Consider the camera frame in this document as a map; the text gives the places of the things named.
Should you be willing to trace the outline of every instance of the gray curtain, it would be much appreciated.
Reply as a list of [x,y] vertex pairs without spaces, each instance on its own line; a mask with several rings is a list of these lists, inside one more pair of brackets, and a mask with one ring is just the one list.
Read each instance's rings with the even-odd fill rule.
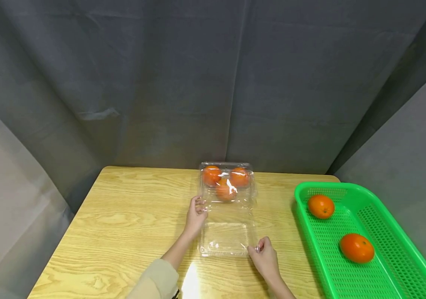
[[28,296],[72,218],[45,170],[0,121],[0,299]]
[[102,157],[15,34],[0,10],[0,119],[76,212]]
[[426,84],[336,176],[374,192],[426,258]]
[[426,22],[328,172],[335,173],[425,82]]
[[64,114],[52,132],[76,152],[55,162],[95,158],[48,173],[204,160],[325,173],[425,20],[426,0],[0,0],[5,76],[42,86],[0,118],[23,142],[12,115],[46,122],[46,101]]

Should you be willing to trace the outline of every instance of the plastic container lid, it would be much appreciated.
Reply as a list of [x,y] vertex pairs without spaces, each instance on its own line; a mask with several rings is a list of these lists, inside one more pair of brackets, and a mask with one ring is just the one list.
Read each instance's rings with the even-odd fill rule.
[[251,209],[256,197],[254,173],[249,163],[203,162],[200,165],[198,194],[207,211],[234,204]]

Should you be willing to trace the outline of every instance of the green mesh tray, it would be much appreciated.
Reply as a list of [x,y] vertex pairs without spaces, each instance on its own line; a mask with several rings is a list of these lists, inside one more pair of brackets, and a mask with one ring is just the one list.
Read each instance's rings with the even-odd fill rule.
[[[326,220],[307,207],[316,194],[329,196],[335,213]],[[327,298],[426,299],[426,261],[382,202],[349,183],[301,183],[295,212]],[[367,264],[355,264],[339,249],[346,233],[359,233],[374,245]]]

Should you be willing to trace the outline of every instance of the wooden table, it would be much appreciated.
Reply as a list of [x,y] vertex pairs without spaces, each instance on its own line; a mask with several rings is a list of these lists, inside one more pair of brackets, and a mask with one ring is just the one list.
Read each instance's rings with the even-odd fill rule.
[[[291,203],[298,183],[338,179],[255,176],[258,236],[270,237],[294,294],[320,298]],[[142,271],[181,233],[197,181],[197,170],[105,167],[28,298],[125,298]],[[179,274],[183,299],[269,298],[266,284],[245,257],[201,257],[192,246]]]

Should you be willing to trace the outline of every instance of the orange in green basket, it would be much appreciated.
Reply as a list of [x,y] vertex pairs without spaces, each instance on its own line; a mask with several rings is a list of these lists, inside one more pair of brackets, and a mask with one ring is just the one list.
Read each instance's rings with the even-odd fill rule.
[[249,173],[243,167],[236,167],[229,174],[231,184],[236,187],[244,187],[249,183]]
[[203,168],[203,182],[209,186],[215,186],[221,180],[222,171],[214,165]]
[[374,258],[374,246],[368,239],[357,233],[349,233],[339,242],[341,251],[349,260],[364,264]]
[[222,201],[232,201],[236,198],[238,190],[229,179],[221,179],[216,185],[216,196]]
[[334,202],[326,195],[313,195],[308,200],[308,208],[311,214],[319,219],[327,219],[335,210]]

